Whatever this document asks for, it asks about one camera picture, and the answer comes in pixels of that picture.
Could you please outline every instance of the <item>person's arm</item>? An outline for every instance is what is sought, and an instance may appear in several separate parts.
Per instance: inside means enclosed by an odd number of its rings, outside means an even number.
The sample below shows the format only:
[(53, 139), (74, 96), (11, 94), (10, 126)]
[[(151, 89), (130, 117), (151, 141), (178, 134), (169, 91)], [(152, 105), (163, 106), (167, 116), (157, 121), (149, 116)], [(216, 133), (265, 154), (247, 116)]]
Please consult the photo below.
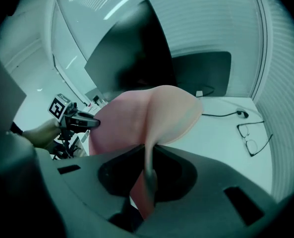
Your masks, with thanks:
[(60, 132), (58, 121), (51, 119), (35, 129), (24, 131), (22, 136), (28, 139), (35, 147), (46, 148)]

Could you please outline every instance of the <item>pink fabric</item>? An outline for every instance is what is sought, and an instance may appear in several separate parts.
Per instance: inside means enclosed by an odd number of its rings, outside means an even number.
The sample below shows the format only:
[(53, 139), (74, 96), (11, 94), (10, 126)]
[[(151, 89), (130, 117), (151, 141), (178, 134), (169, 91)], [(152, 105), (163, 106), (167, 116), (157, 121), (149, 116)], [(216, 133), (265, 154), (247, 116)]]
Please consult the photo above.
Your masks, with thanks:
[(158, 86), (149, 90), (122, 93), (104, 106), (95, 118), (101, 121), (91, 130), (90, 155), (112, 152), (132, 145), (145, 144), (145, 176), (154, 180), (147, 187), (143, 173), (130, 192), (142, 217), (153, 211), (157, 188), (152, 172), (152, 149), (182, 137), (203, 113), (202, 103), (174, 86)]

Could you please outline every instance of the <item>computer monitor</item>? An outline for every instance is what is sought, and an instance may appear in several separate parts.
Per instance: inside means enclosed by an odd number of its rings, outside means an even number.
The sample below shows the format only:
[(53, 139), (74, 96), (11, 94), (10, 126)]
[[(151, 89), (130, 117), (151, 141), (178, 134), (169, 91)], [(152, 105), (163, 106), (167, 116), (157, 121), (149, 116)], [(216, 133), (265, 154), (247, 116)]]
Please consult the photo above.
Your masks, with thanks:
[(85, 69), (107, 101), (128, 90), (176, 86), (169, 46), (148, 0), (109, 30)]

